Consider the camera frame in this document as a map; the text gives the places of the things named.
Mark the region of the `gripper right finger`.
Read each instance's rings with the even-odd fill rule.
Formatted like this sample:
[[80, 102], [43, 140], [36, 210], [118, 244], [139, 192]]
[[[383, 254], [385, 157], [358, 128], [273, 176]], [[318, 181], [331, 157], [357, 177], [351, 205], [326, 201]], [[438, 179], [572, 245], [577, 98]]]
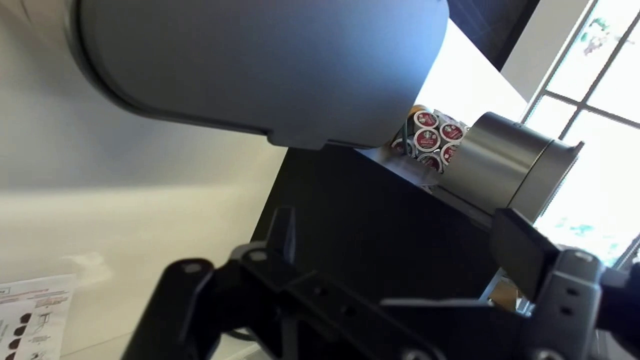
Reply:
[[494, 212], [491, 253], [535, 305], [523, 321], [519, 360], [593, 360], [594, 333], [604, 330], [640, 360], [640, 263], [628, 272], [591, 253], [560, 249], [518, 211]]

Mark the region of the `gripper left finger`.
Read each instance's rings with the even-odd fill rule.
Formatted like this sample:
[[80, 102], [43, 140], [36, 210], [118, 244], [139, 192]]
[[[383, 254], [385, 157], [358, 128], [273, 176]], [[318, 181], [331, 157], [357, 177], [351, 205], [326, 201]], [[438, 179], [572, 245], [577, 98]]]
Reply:
[[221, 268], [170, 264], [121, 360], [211, 360], [239, 328], [273, 360], [446, 360], [381, 307], [296, 269], [295, 225], [295, 210], [279, 208], [266, 239], [238, 246]]

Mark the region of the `stainless steel bin lid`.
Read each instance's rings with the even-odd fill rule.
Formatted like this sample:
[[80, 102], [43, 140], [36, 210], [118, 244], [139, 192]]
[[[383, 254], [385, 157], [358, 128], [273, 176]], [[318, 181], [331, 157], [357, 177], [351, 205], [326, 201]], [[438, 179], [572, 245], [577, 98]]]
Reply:
[[526, 173], [507, 207], [535, 223], [546, 212], [584, 146], [583, 141], [570, 146], [552, 139]]

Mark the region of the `stainless steel round bin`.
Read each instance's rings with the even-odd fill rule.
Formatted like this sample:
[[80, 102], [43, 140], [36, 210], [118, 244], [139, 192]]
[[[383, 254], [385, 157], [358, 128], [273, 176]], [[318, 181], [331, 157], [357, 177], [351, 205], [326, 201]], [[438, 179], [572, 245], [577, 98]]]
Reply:
[[496, 210], [509, 208], [526, 174], [552, 139], [486, 112], [462, 139], [437, 189], [493, 216]]

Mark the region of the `window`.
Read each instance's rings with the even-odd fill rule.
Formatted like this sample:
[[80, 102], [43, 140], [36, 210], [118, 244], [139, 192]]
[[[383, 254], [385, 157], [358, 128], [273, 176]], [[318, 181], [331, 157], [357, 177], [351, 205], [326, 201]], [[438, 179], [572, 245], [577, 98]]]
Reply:
[[535, 225], [612, 268], [640, 264], [640, 0], [590, 0], [523, 122], [582, 146]]

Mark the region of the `printed instruction sheet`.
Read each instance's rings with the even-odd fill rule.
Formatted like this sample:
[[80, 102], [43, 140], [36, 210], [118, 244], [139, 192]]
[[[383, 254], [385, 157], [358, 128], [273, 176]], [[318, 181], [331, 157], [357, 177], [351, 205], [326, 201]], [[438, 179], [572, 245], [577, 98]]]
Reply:
[[60, 360], [75, 275], [0, 284], [0, 360]]

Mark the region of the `black cabinet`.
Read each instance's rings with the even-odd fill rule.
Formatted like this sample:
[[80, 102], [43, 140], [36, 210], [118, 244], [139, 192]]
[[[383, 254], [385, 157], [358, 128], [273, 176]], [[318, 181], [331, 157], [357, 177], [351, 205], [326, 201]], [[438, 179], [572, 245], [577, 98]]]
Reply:
[[486, 228], [354, 149], [287, 150], [252, 242], [281, 207], [295, 210], [295, 266], [375, 303], [477, 299], [499, 269]]

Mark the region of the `stack of coffee pods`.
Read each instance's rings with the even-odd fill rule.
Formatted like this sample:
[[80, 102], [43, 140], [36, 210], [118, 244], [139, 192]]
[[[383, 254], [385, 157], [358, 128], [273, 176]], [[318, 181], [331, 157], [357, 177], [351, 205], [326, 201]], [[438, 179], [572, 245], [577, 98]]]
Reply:
[[442, 174], [469, 130], [466, 123], [438, 109], [415, 104], [389, 146]]

